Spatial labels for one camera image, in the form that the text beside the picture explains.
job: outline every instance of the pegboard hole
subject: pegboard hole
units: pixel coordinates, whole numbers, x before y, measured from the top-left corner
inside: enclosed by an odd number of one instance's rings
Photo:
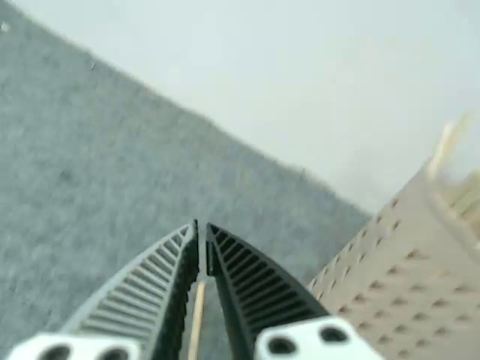
[[[460,316],[457,316],[457,318],[455,319],[455,321],[459,323],[468,323],[470,320],[471,318],[468,315],[460,315]]]
[[[391,229],[392,229],[392,230],[396,230],[399,225],[400,225],[400,220],[397,220],[397,221],[395,221],[395,223],[393,224],[393,226],[391,227]]]
[[[410,251],[406,256],[405,258],[407,260],[426,260],[428,259],[428,256],[425,256],[423,253],[421,253],[420,251],[418,250],[413,250],[413,251]]]
[[[397,298],[394,298],[393,301],[391,302],[393,306],[403,306],[407,304],[407,300],[404,298],[401,298],[400,296]]]
[[[445,299],[439,298],[432,304],[432,308],[444,308],[448,304],[449,303]]]
[[[425,339],[420,339],[415,343],[415,345],[417,347],[427,347],[428,345],[430,345],[430,343]]]
[[[398,275],[398,273],[399,271],[397,266],[393,266],[387,271],[387,275]]]
[[[340,314],[347,314],[348,312],[350,312],[350,309],[346,305],[344,305],[344,306],[342,306],[338,309],[338,313],[340,313]]]
[[[408,332],[408,328],[405,325],[399,325],[394,330],[398,334],[405,334]]]
[[[410,287],[409,291],[411,293],[422,293],[423,291],[425,291],[425,286],[416,283]]]
[[[401,358],[408,358],[410,356],[410,353],[407,350],[403,349],[398,352],[398,356]]]
[[[378,310],[378,311],[373,315],[373,317],[374,317],[375,319],[382,319],[382,318],[387,317],[387,316],[388,316],[388,314],[387,314],[385,311],[383,311],[383,310]]]
[[[378,344],[388,344],[390,341],[392,341],[390,337],[388,337],[387,335],[382,335],[378,339]]]
[[[380,283],[378,280],[375,280],[373,283],[370,284],[369,288],[370,290],[381,290],[383,289],[385,286]]]
[[[467,294],[467,293],[471,293],[472,289],[469,286],[462,284],[460,286],[455,287],[453,291],[454,293],[457,293],[457,294]]]
[[[359,304],[364,304],[367,302],[367,298],[365,298],[362,294],[358,294],[355,298],[353,298],[353,301]]]
[[[449,333],[449,330],[447,328],[438,328],[435,330],[434,335],[435,336],[446,336]]]
[[[371,328],[371,326],[372,325],[369,322],[364,321],[364,322],[360,322],[358,324],[357,328],[358,328],[358,330],[367,330],[367,329]]]
[[[416,313],[415,315],[413,315],[413,319],[415,321],[424,321],[428,319],[428,316],[426,313]]]

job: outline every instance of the screw hole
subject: screw hole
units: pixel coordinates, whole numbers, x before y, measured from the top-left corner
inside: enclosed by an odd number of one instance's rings
[[[295,352],[295,344],[285,337],[275,337],[268,342],[268,349],[272,354],[291,354]]]
[[[66,345],[59,345],[48,349],[40,360],[66,360],[70,355],[70,348]]]
[[[320,331],[320,336],[327,343],[343,343],[347,341],[347,335],[338,328],[328,327]]]
[[[100,360],[128,360],[128,353],[123,349],[111,349],[105,352]]]

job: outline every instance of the floor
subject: floor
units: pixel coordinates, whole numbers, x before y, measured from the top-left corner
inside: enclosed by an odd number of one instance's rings
[[[217,223],[303,284],[368,219],[2,1],[0,17],[10,27],[0,32],[0,358],[59,329],[128,260],[192,218],[202,236]],[[213,285],[199,358],[230,359]]]
[[[475,0],[11,2],[369,212],[478,109]]]

